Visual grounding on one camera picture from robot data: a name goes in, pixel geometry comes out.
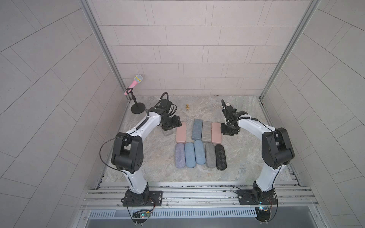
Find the beige glasses case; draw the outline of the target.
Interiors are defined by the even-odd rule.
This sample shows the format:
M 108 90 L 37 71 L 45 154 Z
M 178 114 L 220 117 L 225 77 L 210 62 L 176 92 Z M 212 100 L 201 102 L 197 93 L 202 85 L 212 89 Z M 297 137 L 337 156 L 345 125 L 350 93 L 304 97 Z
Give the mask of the beige glasses case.
M 216 167 L 216 154 L 215 154 L 215 146 L 211 142 L 206 143 L 205 157 L 206 157 L 207 167 L 210 169 L 214 169 Z

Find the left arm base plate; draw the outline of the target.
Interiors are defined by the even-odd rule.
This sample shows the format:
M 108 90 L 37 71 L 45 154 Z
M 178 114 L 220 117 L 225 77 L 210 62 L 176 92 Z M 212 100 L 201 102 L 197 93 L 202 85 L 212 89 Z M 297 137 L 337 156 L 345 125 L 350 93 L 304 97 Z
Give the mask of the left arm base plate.
M 142 194 L 133 193 L 128 190 L 121 200 L 123 207 L 152 207 L 161 206 L 163 191 L 147 191 Z

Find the blue case pink glasses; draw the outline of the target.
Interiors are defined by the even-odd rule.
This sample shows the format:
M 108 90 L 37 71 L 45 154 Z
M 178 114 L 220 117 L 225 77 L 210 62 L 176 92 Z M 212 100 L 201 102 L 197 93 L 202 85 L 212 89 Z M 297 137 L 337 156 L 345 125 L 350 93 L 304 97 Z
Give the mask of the blue case pink glasses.
M 199 165 L 206 163 L 204 144 L 201 140 L 196 140 L 194 142 L 195 160 Z

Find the teal folding glasses case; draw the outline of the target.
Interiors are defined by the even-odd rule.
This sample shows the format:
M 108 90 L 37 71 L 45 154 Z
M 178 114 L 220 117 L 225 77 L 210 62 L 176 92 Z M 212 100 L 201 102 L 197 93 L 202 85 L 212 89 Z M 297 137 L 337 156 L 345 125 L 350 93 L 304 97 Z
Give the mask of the teal folding glasses case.
M 212 140 L 212 122 L 203 121 L 202 124 L 202 141 L 210 143 Z

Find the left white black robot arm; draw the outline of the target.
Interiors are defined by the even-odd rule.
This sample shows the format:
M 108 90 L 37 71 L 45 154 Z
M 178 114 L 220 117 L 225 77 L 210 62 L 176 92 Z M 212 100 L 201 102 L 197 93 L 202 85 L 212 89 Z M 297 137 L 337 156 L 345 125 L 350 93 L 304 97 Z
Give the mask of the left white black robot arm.
M 121 172 L 129 181 L 129 192 L 132 196 L 140 200 L 148 200 L 149 187 L 144 179 L 140 168 L 144 160 L 143 141 L 156 127 L 162 127 L 163 131 L 170 131 L 181 127 L 180 117 L 175 115 L 177 107 L 169 100 L 168 92 L 164 92 L 157 104 L 149 109 L 145 109 L 146 116 L 135 127 L 126 133 L 119 132 L 113 141 L 113 152 L 111 162 L 108 165 L 102 159 L 101 151 L 99 158 L 108 168 Z

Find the pink grey case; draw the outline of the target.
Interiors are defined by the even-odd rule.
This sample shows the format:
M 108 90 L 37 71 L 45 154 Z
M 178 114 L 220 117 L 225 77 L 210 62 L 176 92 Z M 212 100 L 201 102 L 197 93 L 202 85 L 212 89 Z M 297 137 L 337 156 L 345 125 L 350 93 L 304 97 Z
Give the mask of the pink grey case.
M 176 142 L 186 143 L 186 122 L 182 122 L 182 126 L 176 129 Z

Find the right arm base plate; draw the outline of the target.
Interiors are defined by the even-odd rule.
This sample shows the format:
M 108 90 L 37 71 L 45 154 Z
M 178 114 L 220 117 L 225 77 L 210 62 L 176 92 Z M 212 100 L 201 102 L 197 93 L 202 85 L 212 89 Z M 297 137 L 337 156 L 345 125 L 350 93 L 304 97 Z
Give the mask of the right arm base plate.
M 262 192 L 260 189 L 237 190 L 240 205 L 274 205 L 278 203 L 275 189 Z

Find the black tan case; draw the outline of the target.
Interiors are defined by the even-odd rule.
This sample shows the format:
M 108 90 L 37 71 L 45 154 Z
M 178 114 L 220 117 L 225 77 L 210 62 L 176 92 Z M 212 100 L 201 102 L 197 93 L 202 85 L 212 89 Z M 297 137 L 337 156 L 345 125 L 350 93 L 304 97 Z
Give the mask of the black tan case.
M 224 171 L 227 169 L 227 159 L 225 149 L 221 144 L 217 144 L 215 146 L 215 154 L 216 154 L 216 167 L 220 171 Z

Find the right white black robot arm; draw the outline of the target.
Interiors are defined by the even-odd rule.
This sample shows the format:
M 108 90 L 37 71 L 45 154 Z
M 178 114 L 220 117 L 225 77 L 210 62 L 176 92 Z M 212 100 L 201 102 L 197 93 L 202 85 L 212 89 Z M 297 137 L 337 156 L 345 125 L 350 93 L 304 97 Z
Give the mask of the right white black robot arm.
M 258 179 L 253 183 L 252 196 L 262 201 L 274 193 L 274 183 L 279 172 L 295 157 L 289 133 L 285 128 L 274 128 L 250 116 L 245 111 L 237 111 L 221 101 L 225 123 L 221 124 L 223 135 L 237 135 L 244 129 L 261 140 L 261 156 L 264 166 Z

